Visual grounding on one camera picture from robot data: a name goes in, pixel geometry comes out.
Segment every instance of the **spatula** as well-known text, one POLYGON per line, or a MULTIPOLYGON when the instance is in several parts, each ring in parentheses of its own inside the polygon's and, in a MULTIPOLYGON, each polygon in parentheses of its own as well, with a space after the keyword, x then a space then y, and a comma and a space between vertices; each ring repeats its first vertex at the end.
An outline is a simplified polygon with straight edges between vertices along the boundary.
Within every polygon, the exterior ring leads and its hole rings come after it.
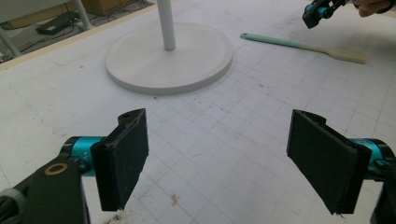
POLYGON ((296 43, 289 40, 273 38, 266 35, 241 34, 241 38, 260 41, 268 44, 276 44, 276 45, 287 46, 297 49, 307 49, 307 50, 322 52, 330 55, 334 59, 353 62, 353 63, 366 63, 368 57, 367 53, 361 49, 322 48, 312 45, 296 43))

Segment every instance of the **stand base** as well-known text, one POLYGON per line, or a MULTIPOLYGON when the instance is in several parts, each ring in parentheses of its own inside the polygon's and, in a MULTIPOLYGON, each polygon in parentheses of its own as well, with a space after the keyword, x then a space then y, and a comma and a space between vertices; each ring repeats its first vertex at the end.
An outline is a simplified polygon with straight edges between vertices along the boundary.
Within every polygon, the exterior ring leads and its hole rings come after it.
POLYGON ((106 67, 123 88, 149 95, 180 94, 222 77, 233 61, 233 44, 202 24, 175 24, 177 48, 163 47, 161 27, 124 36, 110 47, 106 67))

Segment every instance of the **white table surface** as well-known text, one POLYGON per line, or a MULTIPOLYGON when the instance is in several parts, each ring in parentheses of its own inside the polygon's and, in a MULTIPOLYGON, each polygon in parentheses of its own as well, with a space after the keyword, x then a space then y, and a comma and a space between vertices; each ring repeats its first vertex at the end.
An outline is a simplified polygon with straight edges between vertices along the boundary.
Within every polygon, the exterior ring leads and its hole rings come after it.
MULTIPOLYGON (((347 137, 396 148, 396 20, 347 8, 308 30, 307 1, 180 0, 174 22, 211 25, 234 45, 231 70, 198 91, 150 96, 109 77, 105 55, 124 35, 158 25, 156 8, 0 65, 0 189, 59 153, 71 136, 108 135, 117 116, 148 113, 150 155, 121 219, 110 223, 369 223, 380 183, 364 182, 354 215, 331 216, 286 156, 293 108, 347 137), (367 50, 367 64, 239 38, 271 35, 367 50), (173 207, 171 194, 178 205, 173 207)), ((92 223, 94 178, 83 178, 92 223)))

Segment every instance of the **green spatula handle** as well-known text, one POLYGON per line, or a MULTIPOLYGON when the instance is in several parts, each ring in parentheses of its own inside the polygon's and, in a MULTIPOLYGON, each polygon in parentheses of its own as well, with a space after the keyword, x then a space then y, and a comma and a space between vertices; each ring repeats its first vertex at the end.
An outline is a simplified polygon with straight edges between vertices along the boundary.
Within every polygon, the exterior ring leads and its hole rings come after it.
POLYGON ((254 40, 254 41, 260 41, 260 42, 264 42, 264 43, 268 43, 268 44, 276 44, 276 45, 282 45, 282 46, 302 49, 302 44, 295 43, 295 42, 288 41, 288 40, 277 39, 277 38, 273 38, 273 37, 266 36, 266 35, 241 34, 241 38, 254 40))

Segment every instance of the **human hand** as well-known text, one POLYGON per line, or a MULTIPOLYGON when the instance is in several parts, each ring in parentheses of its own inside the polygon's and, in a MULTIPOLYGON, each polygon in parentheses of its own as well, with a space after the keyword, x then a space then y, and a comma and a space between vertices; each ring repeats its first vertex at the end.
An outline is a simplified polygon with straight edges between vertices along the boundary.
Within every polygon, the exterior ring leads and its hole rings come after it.
POLYGON ((390 0, 353 0, 361 17, 368 17, 390 6, 390 0))

